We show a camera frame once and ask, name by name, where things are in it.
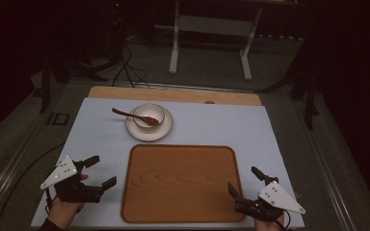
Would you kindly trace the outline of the white saucer plate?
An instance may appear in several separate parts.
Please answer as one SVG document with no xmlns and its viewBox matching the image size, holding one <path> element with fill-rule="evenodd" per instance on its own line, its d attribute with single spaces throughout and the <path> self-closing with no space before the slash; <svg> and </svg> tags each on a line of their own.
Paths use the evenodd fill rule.
<svg viewBox="0 0 370 231">
<path fill-rule="evenodd" d="M 173 127 L 173 118 L 166 108 L 162 108 L 162 110 L 164 111 L 165 119 L 158 127 L 142 128 L 135 123 L 133 118 L 128 118 L 125 120 L 127 132 L 139 141 L 158 141 L 163 139 Z"/>
</svg>

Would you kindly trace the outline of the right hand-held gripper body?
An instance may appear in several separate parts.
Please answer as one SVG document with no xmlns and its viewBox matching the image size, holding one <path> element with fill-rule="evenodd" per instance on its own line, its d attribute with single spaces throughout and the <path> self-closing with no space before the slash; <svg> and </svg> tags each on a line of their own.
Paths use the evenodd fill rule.
<svg viewBox="0 0 370 231">
<path fill-rule="evenodd" d="M 304 214 L 304 207 L 279 183 L 271 182 L 257 193 L 255 200 L 246 199 L 234 191 L 235 211 L 261 221 L 276 221 L 284 211 Z"/>
</svg>

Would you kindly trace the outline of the person's left hand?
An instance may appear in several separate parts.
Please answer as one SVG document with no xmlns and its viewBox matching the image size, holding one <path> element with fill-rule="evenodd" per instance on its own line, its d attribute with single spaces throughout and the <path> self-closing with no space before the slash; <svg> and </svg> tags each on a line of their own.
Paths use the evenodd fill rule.
<svg viewBox="0 0 370 231">
<path fill-rule="evenodd" d="M 39 231 L 67 231 L 77 213 L 85 206 L 84 202 L 64 202 L 56 198 Z"/>
</svg>

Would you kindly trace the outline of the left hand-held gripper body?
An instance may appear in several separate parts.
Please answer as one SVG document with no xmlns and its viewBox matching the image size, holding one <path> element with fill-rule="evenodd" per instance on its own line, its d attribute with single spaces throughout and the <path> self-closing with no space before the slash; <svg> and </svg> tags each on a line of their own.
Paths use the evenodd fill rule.
<svg viewBox="0 0 370 231">
<path fill-rule="evenodd" d="M 102 187 L 87 186 L 82 182 L 82 170 L 66 156 L 40 184 L 42 190 L 54 187 L 57 196 L 64 202 L 98 203 L 104 194 Z"/>
</svg>

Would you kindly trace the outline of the black metal stand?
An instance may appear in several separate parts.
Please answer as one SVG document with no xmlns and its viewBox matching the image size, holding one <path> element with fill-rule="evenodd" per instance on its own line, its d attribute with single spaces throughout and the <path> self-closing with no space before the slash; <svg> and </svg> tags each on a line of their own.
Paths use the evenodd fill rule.
<svg viewBox="0 0 370 231">
<path fill-rule="evenodd" d="M 286 85 L 294 84 L 290 91 L 290 98 L 294 101 L 300 101 L 305 97 L 304 122 L 307 128 L 312 131 L 312 117 L 315 113 L 316 74 L 314 72 L 315 68 L 312 67 L 315 61 L 311 58 L 310 50 L 311 45 L 305 40 L 289 65 L 283 79 L 264 89 L 255 90 L 255 92 L 269 93 Z"/>
<path fill-rule="evenodd" d="M 60 83 L 66 83 L 69 80 L 67 68 L 77 70 L 85 77 L 103 82 L 105 78 L 96 74 L 96 71 L 105 70 L 113 65 L 112 62 L 90 66 L 74 61 L 66 54 L 61 52 L 47 52 L 41 61 L 41 85 L 33 95 L 41 98 L 40 112 L 44 113 L 51 101 L 51 75 Z"/>
</svg>

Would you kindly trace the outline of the brown wooden spoon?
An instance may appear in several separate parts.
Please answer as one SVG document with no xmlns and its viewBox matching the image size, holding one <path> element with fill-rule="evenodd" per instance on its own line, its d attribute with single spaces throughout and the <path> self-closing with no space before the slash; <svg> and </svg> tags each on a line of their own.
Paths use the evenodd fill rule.
<svg viewBox="0 0 370 231">
<path fill-rule="evenodd" d="M 143 121 L 145 124 L 147 124 L 149 126 L 157 126 L 157 125 L 160 124 L 160 122 L 157 119 L 153 118 L 153 117 L 133 115 L 133 114 L 129 114 L 129 113 L 120 111 L 120 110 L 118 110 L 116 108 L 112 108 L 111 111 L 113 113 L 118 114 L 118 115 L 121 115 L 121 116 L 130 116 L 130 117 L 133 117 L 133 118 L 137 118 L 137 119 Z"/>
</svg>

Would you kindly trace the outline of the white ceramic bowl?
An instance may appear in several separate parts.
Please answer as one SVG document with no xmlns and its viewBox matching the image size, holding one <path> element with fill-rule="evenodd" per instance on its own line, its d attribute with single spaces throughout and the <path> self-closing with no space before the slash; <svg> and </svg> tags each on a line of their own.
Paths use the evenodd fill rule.
<svg viewBox="0 0 370 231">
<path fill-rule="evenodd" d="M 158 125 L 160 125 L 165 119 L 165 111 L 162 107 L 152 103 L 140 105 L 134 110 L 134 115 L 134 122 L 142 128 L 154 128 L 154 125 L 149 125 L 141 119 L 136 118 L 136 116 L 152 117 L 158 121 Z"/>
</svg>

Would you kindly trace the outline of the white metal table frame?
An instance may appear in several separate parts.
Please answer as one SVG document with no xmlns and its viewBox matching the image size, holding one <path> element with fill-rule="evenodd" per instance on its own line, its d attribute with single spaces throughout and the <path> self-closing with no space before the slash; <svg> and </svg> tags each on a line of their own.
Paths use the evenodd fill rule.
<svg viewBox="0 0 370 231">
<path fill-rule="evenodd" d="M 173 44 L 169 66 L 169 73 L 177 72 L 179 55 L 179 32 L 196 32 L 215 35 L 245 37 L 247 43 L 239 51 L 241 66 L 246 81 L 251 81 L 251 67 L 249 63 L 249 52 L 255 36 L 255 32 L 262 15 L 262 8 L 258 8 L 253 14 L 253 21 L 243 21 L 235 19 L 224 19 L 206 16 L 186 15 L 180 13 L 180 1 L 175 0 L 174 22 L 173 22 Z"/>
</svg>

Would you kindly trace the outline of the white table mat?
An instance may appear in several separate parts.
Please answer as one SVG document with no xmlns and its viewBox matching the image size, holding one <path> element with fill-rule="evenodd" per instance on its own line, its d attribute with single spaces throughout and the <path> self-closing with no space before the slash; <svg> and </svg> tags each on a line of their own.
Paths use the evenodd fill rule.
<svg viewBox="0 0 370 231">
<path fill-rule="evenodd" d="M 75 161 L 98 156 L 100 161 L 86 169 L 88 184 L 99 185 L 112 176 L 117 184 L 105 192 L 98 203 L 89 203 L 72 223 L 87 229 L 231 229 L 251 228 L 253 221 L 237 223 L 127 223 L 121 217 L 121 203 L 130 150 L 138 144 L 217 145 L 233 149 L 245 198 L 255 199 L 264 183 L 251 172 L 257 167 L 277 177 L 288 192 L 293 188 L 281 157 L 278 143 L 262 106 L 167 102 L 165 108 L 173 117 L 171 131 L 161 140 L 141 142 L 126 130 L 125 118 L 113 114 L 112 108 L 131 111 L 135 100 L 87 98 L 83 101 L 62 150 L 63 156 Z"/>
</svg>

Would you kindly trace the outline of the brown wooden tray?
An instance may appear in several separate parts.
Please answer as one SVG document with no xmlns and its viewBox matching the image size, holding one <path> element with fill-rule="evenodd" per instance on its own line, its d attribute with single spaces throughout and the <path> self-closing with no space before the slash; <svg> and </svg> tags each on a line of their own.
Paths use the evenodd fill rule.
<svg viewBox="0 0 370 231">
<path fill-rule="evenodd" d="M 136 224 L 241 222 L 228 185 L 242 191 L 228 146 L 138 144 L 130 150 L 120 214 Z"/>
</svg>

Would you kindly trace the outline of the person's right hand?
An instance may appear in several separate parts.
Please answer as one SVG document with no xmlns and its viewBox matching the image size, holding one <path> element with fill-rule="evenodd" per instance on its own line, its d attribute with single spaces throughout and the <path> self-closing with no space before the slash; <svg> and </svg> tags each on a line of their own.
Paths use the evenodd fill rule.
<svg viewBox="0 0 370 231">
<path fill-rule="evenodd" d="M 278 225 L 276 222 L 267 222 L 256 219 L 254 221 L 254 226 L 256 231 L 283 231 L 284 215 L 281 215 L 277 221 L 280 223 Z"/>
</svg>

